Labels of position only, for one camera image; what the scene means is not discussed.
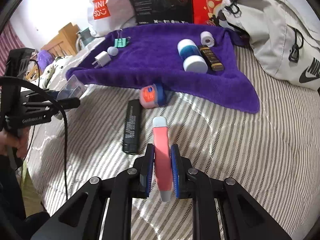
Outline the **person's left hand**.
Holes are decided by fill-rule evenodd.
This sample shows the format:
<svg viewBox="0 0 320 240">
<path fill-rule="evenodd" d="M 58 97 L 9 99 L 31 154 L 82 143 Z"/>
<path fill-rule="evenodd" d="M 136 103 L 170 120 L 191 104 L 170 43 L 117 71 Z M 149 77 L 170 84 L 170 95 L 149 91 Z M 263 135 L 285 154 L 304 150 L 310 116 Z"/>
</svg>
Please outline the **person's left hand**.
<svg viewBox="0 0 320 240">
<path fill-rule="evenodd" d="M 28 153 L 29 131 L 29 127 L 22 129 L 21 135 L 19 137 L 15 137 L 12 134 L 6 132 L 5 130 L 1 131 L 0 154 L 7 155 L 8 147 L 13 147 L 17 149 L 16 155 L 18 158 L 25 158 L 25 156 Z"/>
</svg>

